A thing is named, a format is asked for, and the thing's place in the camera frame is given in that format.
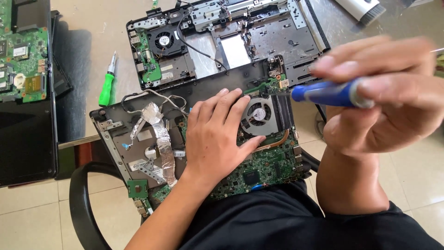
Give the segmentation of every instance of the person's left hand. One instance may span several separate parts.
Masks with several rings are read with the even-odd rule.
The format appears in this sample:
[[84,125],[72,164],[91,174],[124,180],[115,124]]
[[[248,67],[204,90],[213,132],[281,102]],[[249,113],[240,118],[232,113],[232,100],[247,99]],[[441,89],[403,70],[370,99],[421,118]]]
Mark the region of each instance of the person's left hand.
[[193,180],[210,192],[265,140],[265,136],[257,136],[240,147],[236,145],[242,113],[250,96],[245,95],[230,106],[241,94],[241,89],[229,93],[222,89],[216,96],[194,105],[188,116],[188,162],[181,179]]

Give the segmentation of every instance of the person's right hand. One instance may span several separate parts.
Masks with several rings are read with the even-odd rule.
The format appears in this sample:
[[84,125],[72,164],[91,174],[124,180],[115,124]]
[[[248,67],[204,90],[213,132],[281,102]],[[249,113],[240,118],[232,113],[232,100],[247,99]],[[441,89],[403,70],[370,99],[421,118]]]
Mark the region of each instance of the person's right hand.
[[435,45],[418,37],[376,36],[338,46],[312,74],[337,83],[369,76],[357,89],[371,109],[327,107],[324,137],[334,151],[356,156],[403,148],[433,133],[444,118],[444,79],[433,76]]

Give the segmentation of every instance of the green screwdriver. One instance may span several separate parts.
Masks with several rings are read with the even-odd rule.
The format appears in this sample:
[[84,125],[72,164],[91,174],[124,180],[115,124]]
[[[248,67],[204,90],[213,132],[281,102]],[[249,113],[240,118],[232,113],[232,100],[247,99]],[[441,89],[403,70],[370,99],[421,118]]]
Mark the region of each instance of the green screwdriver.
[[99,97],[99,106],[106,107],[110,103],[110,93],[111,93],[111,84],[114,79],[114,70],[115,70],[115,51],[114,55],[111,58],[111,63],[108,66],[108,72],[105,75],[105,82],[103,84],[102,92]]

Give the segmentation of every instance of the hand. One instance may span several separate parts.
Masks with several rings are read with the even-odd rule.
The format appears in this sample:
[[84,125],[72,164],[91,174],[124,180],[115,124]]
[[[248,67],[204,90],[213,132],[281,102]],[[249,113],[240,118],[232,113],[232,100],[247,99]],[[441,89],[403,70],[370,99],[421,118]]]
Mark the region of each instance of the hand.
[[208,188],[208,192],[265,140],[265,136],[257,136],[240,147],[236,145],[241,116],[250,96],[245,95],[230,106],[241,94],[241,89],[229,93],[222,89],[216,96],[197,102],[188,116],[188,163],[182,176]]
[[341,83],[370,76],[357,94],[378,104],[327,107],[328,147],[349,156],[390,152],[433,133],[444,118],[444,79],[433,77],[434,49],[422,37],[376,36],[338,46],[320,59],[313,70],[317,77]]

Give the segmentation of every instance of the finger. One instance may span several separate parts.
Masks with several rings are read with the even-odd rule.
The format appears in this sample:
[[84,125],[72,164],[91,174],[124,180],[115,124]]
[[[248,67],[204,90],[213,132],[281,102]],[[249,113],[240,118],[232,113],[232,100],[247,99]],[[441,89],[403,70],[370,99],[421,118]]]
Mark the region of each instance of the finger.
[[360,76],[410,71],[432,75],[436,63],[434,45],[423,37],[376,44],[358,51],[348,61],[326,72],[326,78],[344,82]]
[[406,104],[420,109],[444,109],[444,79],[410,73],[365,78],[357,94],[376,103]]
[[317,77],[328,76],[328,71],[347,61],[352,55],[365,48],[374,46],[376,44],[383,44],[390,41],[389,36],[373,36],[367,39],[357,40],[351,43],[339,45],[332,51],[323,56],[312,69],[311,73]]
[[245,158],[249,154],[251,154],[259,146],[259,144],[261,144],[265,139],[266,139],[265,136],[260,135],[260,136],[253,137],[253,138],[249,139],[246,143],[242,144],[239,147],[240,148],[239,158],[241,158],[242,161],[244,161]]
[[202,104],[203,101],[198,101],[191,109],[190,114],[188,115],[187,130],[190,130],[196,126]]
[[234,103],[234,101],[236,101],[236,99],[241,94],[242,94],[241,89],[235,89],[230,93],[224,95],[224,97],[221,97],[221,99],[219,99],[219,102],[216,105],[216,108],[214,109],[211,120],[219,124],[223,124],[230,110],[230,106]]
[[325,125],[325,142],[330,148],[345,155],[367,153],[365,142],[368,138],[372,139],[369,131],[378,121],[380,114],[380,106],[371,109],[345,109]]
[[228,89],[222,89],[216,96],[211,97],[210,99],[204,101],[200,108],[198,123],[205,124],[213,115],[213,110],[219,99],[228,93]]
[[245,95],[241,97],[230,109],[228,116],[225,121],[225,126],[229,129],[229,133],[237,131],[239,128],[239,124],[241,122],[242,114],[244,113],[245,108],[250,102],[250,96]]

